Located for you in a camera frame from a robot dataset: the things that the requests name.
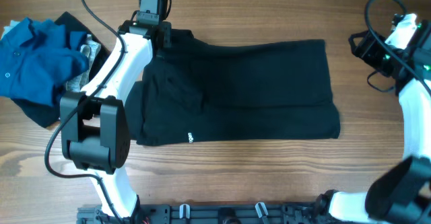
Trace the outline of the black polo shirt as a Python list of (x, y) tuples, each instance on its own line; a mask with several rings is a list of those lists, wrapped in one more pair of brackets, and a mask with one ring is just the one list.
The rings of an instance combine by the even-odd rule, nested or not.
[(341, 131), (321, 39), (214, 46), (173, 30), (125, 111), (131, 138), (146, 146), (336, 139)]

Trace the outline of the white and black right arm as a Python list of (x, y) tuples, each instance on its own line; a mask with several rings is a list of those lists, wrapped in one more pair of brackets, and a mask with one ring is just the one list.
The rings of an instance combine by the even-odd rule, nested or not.
[(367, 30), (352, 53), (396, 81), (404, 121), (403, 159), (366, 192), (328, 191), (313, 216), (336, 223), (429, 223), (430, 198), (430, 22), (414, 13), (395, 15), (388, 38)]

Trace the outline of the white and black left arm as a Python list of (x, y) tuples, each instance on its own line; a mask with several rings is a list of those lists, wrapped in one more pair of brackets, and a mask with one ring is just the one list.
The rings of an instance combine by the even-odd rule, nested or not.
[(125, 169), (131, 137), (124, 103), (159, 48), (171, 45), (169, 22), (125, 21), (121, 39), (98, 74), (60, 103), (64, 158), (92, 180), (101, 204), (77, 211), (78, 223), (147, 223)]

